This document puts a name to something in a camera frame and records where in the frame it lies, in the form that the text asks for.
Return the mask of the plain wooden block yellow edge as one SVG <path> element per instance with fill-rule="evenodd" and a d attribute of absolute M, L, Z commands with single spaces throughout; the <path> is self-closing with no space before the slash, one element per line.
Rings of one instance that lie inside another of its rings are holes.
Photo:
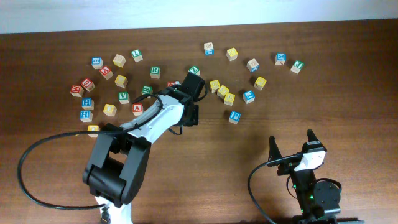
<path fill-rule="evenodd" d="M 116 54 L 113 58 L 113 63 L 115 64 L 115 66 L 123 68 L 126 63 L 126 59 L 124 56 Z"/>

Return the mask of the red 6 number block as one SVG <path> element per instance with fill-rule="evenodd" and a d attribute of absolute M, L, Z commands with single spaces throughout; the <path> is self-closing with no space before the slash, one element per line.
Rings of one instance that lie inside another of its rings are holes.
<path fill-rule="evenodd" d="M 95 88 L 95 84 L 89 78 L 84 79 L 81 82 L 81 86 L 88 92 L 92 91 Z"/>

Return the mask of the yellow G letter block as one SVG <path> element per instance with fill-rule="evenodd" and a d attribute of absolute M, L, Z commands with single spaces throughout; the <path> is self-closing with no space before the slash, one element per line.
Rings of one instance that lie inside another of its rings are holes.
<path fill-rule="evenodd" d="M 114 82 L 118 87 L 125 88 L 127 86 L 128 80 L 125 76 L 118 75 Z"/>

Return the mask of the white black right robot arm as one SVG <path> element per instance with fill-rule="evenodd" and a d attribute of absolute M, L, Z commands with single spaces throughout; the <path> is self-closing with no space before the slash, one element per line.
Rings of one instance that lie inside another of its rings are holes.
<path fill-rule="evenodd" d="M 293 217 L 294 223 L 364 223 L 357 218 L 338 220 L 341 213 L 342 185 L 333 179 L 316 178 L 314 171 L 323 165 L 327 149 L 314 132 L 307 131 L 308 141 L 302 150 L 282 156 L 275 137 L 269 138 L 269 167 L 278 168 L 277 175 L 287 175 L 293 183 L 302 213 Z"/>

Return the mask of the green J letter block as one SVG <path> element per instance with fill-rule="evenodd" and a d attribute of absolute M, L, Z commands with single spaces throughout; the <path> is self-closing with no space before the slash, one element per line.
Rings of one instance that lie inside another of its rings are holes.
<path fill-rule="evenodd" d="M 294 72 L 294 73 L 296 73 L 296 74 L 299 74 L 299 72 L 301 71 L 301 69 L 303 69 L 304 65 L 305 65 L 305 64 L 304 64 L 303 62 L 301 62 L 301 61 L 299 61 L 299 60 L 296 60 L 296 61 L 293 63 L 293 65 L 292 65 L 290 71 L 291 71 L 291 72 Z"/>

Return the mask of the wooden block blue edge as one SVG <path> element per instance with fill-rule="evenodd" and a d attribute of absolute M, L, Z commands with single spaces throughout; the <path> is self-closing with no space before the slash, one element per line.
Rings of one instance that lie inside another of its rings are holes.
<path fill-rule="evenodd" d="M 255 72 L 256 70 L 258 70 L 259 68 L 259 63 L 257 62 L 256 59 L 251 59 L 247 62 L 246 67 L 248 68 L 248 70 L 252 73 Z"/>

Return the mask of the yellow block cluster middle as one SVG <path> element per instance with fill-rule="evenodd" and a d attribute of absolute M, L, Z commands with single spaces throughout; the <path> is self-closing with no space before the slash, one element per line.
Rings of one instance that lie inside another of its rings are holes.
<path fill-rule="evenodd" d="M 221 86 L 217 89 L 217 95 L 218 95 L 220 98 L 222 98 L 222 99 L 224 99 L 225 96 L 226 96 L 228 93 L 229 93 L 229 88 L 227 88 L 227 87 L 224 86 L 224 85 L 221 85 Z"/>

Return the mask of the green V letter block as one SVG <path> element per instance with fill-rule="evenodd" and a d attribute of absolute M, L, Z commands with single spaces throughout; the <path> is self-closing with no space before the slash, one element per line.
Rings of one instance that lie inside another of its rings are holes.
<path fill-rule="evenodd" d="M 119 92 L 118 93 L 118 100 L 120 104 L 128 104 L 130 103 L 130 96 L 129 93 L 126 91 Z"/>

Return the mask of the blue H block upper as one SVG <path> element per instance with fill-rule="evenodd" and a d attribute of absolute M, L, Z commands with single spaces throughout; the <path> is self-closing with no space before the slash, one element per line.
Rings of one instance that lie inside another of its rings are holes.
<path fill-rule="evenodd" d="M 84 98 L 81 101 L 81 107 L 84 110 L 93 110 L 94 109 L 94 101 L 91 98 Z"/>

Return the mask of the green Z letter block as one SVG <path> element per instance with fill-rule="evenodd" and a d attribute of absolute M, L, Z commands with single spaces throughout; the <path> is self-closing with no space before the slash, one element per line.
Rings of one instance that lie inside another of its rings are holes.
<path fill-rule="evenodd" d="M 200 76 L 200 69 L 196 66 L 192 66 L 188 71 L 192 74 Z"/>

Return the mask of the blue P letter block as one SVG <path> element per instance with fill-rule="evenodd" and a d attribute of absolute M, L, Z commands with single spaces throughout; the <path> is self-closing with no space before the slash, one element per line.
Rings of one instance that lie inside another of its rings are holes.
<path fill-rule="evenodd" d="M 232 111 L 229 116 L 229 122 L 233 124 L 238 124 L 240 118 L 241 118 L 241 113 L 237 111 Z"/>

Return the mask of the green r block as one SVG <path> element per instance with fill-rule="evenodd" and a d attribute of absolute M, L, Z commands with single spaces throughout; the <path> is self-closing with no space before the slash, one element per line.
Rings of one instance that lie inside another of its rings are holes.
<path fill-rule="evenodd" d="M 150 68 L 150 77 L 154 79 L 159 79 L 160 78 L 160 67 L 151 67 Z"/>
<path fill-rule="evenodd" d="M 151 86 L 144 85 L 141 90 L 142 95 L 153 94 L 153 88 Z"/>

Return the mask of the red M letter block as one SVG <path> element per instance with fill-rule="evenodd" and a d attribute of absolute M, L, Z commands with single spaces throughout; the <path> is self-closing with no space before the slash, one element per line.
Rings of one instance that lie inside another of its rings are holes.
<path fill-rule="evenodd" d="M 82 97 L 84 94 L 84 89 L 80 85 L 72 85 L 70 93 L 75 97 Z"/>

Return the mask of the green L letter block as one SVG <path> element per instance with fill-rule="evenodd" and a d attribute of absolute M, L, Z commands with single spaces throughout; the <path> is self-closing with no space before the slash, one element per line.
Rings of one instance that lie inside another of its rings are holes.
<path fill-rule="evenodd" d="M 131 52 L 131 55 L 132 55 L 133 60 L 134 60 L 135 62 L 140 62 L 140 61 L 143 60 L 142 53 L 141 53 L 141 51 L 140 51 L 139 49 L 133 50 L 133 51 Z"/>

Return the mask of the blue E letter block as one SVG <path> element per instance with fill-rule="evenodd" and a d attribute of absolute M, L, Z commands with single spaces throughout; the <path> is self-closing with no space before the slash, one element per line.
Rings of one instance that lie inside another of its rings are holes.
<path fill-rule="evenodd" d="M 245 91 L 243 93 L 243 100 L 246 104 L 251 103 L 255 100 L 256 96 L 252 90 Z"/>

